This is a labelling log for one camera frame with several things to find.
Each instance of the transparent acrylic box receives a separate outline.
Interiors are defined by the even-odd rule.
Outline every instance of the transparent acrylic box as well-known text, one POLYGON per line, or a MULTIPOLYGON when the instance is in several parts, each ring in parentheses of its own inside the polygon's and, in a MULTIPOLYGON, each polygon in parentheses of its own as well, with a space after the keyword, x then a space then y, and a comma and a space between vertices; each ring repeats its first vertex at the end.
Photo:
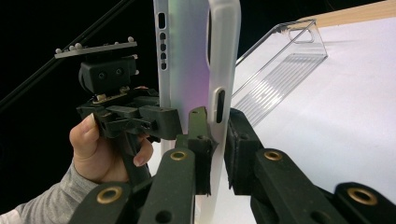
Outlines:
POLYGON ((256 126, 327 56, 316 20, 275 26, 237 60, 232 107, 256 126))

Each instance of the finger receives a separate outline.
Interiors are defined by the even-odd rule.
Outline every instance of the finger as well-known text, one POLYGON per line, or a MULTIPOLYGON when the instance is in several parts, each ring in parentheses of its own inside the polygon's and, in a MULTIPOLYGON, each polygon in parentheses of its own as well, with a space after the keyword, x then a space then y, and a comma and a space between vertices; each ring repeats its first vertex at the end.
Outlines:
POLYGON ((69 138, 74 148, 75 157, 77 159, 89 158, 95 152, 99 139, 99 129, 93 114, 75 126, 70 131, 69 138))
POLYGON ((150 141, 146 138, 141 138, 140 151, 134 157, 134 165, 142 166, 151 159, 154 149, 150 141))

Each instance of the gray sleeve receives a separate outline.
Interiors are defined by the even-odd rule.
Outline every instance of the gray sleeve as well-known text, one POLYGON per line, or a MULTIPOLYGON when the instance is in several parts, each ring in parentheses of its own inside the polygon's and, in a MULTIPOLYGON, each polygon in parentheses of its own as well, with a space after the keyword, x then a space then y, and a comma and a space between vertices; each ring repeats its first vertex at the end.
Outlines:
POLYGON ((96 186, 79 175, 72 162, 60 183, 16 210, 23 223, 67 223, 78 204, 96 186))

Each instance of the black background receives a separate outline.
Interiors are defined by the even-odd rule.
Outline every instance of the black background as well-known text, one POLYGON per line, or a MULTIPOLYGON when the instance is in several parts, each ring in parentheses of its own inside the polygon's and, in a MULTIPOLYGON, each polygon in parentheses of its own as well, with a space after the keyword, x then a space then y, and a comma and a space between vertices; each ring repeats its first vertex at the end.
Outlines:
MULTIPOLYGON (((2 3, 0 99, 6 97, 90 25, 114 7, 107 1, 7 1, 2 3)), ((238 56, 274 25, 301 17, 367 4, 370 0, 241 0, 238 56)), ((88 46, 132 36, 139 76, 133 86, 158 90, 153 5, 135 0, 97 33, 88 46)), ((78 82, 79 58, 64 60, 0 114, 0 214, 59 182, 73 150, 68 135, 80 122, 76 106, 91 96, 78 82)))

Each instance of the hand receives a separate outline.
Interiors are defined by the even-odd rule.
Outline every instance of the hand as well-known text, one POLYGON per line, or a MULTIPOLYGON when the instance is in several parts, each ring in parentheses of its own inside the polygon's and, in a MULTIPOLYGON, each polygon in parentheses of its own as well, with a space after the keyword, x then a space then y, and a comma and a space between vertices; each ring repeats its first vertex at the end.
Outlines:
MULTIPOLYGON (((140 151, 134 157, 134 165, 146 164, 153 148, 147 135, 139 135, 140 151)), ((128 181, 128 175, 120 153, 109 141, 99 136, 99 128, 93 114, 70 131, 70 142, 74 148, 74 165, 77 172, 95 183, 128 181)))

